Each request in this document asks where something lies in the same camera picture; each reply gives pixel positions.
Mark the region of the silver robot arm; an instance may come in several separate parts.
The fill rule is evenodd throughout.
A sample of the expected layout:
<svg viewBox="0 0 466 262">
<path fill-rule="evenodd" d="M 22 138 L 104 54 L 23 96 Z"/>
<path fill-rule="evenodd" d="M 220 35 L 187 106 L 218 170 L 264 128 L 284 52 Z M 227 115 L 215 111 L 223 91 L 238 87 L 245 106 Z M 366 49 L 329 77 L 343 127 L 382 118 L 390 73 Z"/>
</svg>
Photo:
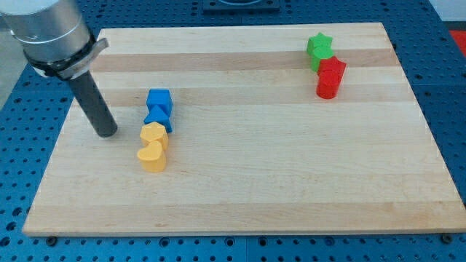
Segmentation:
<svg viewBox="0 0 466 262">
<path fill-rule="evenodd" d="M 75 79 L 108 47 L 96 40 L 74 0 L 1 0 L 1 17 L 41 76 Z"/>
</svg>

